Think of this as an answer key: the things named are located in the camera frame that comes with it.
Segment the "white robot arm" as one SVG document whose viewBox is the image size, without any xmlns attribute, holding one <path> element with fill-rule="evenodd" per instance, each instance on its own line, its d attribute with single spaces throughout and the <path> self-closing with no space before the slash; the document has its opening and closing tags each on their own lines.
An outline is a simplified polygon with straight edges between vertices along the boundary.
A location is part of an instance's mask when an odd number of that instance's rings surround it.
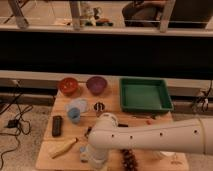
<svg viewBox="0 0 213 171">
<path fill-rule="evenodd" d="M 213 155 L 213 118 L 119 127 L 113 113 L 103 113 L 88 136 L 85 152 L 91 167 L 101 169 L 112 149 Z"/>
</svg>

